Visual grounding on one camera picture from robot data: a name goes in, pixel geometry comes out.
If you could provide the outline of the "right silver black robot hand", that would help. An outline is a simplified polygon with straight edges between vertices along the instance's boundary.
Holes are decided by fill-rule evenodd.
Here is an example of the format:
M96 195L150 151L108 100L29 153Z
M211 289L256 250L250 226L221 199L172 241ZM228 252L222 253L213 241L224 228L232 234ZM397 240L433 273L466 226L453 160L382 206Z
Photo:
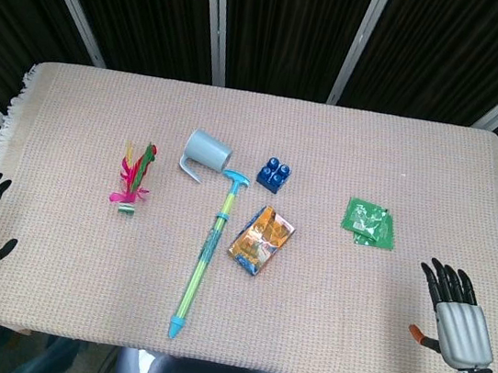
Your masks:
M457 370L481 370L492 364L492 343L483 309L479 306L469 276L462 269L421 263L432 300L438 336L424 335L418 326L409 326L419 345L440 354Z

